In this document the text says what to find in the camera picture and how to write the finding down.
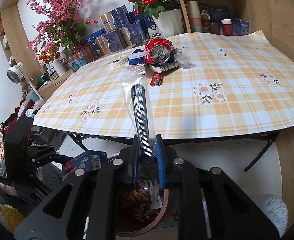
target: white vase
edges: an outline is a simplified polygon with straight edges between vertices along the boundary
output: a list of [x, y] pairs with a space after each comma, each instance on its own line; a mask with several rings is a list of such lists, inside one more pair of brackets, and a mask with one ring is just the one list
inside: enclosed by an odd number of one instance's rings
[[66, 73], [65, 68], [63, 67], [60, 59], [56, 59], [53, 63], [52, 63], [53, 67], [55, 68], [55, 70], [57, 71], [58, 75], [61, 77]]
[[172, 11], [161, 12], [159, 18], [153, 17], [161, 36], [169, 38], [184, 33], [182, 11], [174, 9]]

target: metal screw head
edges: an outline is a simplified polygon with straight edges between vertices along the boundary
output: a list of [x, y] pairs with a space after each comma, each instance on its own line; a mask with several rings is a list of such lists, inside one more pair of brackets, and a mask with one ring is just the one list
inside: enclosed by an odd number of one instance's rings
[[222, 170], [220, 168], [218, 168], [218, 167], [214, 167], [214, 168], [211, 169], [211, 172], [213, 174], [219, 175], [219, 174], [222, 173]]
[[85, 174], [85, 170], [82, 168], [76, 169], [74, 174], [76, 174], [76, 176], [82, 176], [83, 174]]
[[174, 164], [182, 165], [184, 163], [184, 160], [182, 158], [176, 158], [174, 159]]
[[112, 163], [113, 163], [114, 165], [116, 165], [116, 166], [119, 166], [119, 165], [122, 165], [122, 164], [123, 164], [123, 160], [117, 158], [117, 159], [114, 159], [114, 160], [112, 161]]

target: plaid tablecloth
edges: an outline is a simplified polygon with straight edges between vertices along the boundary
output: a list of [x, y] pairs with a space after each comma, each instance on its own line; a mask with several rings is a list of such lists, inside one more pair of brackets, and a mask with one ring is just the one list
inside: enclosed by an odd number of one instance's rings
[[[208, 138], [294, 126], [294, 63], [262, 31], [239, 37], [208, 33], [170, 38], [195, 65], [149, 86], [156, 133]], [[34, 124], [89, 135], [133, 137], [119, 69], [127, 50], [81, 67], [45, 103]]]

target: floor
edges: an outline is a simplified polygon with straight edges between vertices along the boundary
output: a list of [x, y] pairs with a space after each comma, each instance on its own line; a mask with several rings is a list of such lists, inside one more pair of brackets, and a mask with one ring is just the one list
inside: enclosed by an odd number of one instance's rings
[[[92, 150], [106, 151], [107, 155], [120, 152], [125, 144], [89, 138], [83, 144]], [[264, 141], [250, 139], [208, 143], [188, 143], [173, 146], [179, 157], [193, 163], [195, 167], [209, 170], [220, 167], [248, 196], [259, 193], [282, 197], [281, 168], [274, 143], [263, 157], [248, 171], [244, 168], [264, 147]], [[83, 152], [68, 136], [58, 150], [61, 155], [75, 157]], [[136, 237], [117, 237], [119, 240], [177, 239], [177, 228], [160, 228]]]

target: white fan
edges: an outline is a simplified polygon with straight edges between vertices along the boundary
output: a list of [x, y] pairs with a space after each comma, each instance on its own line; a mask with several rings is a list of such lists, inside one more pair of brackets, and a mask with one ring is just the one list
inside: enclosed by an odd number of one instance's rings
[[39, 94], [39, 92], [36, 90], [34, 85], [31, 83], [30, 79], [28, 78], [26, 72], [23, 70], [23, 64], [19, 62], [17, 65], [10, 67], [7, 71], [8, 78], [15, 84], [18, 84], [21, 79], [24, 77], [24, 79], [27, 81], [29, 86], [33, 89], [33, 91], [37, 94], [37, 96], [45, 101], [43, 97]]

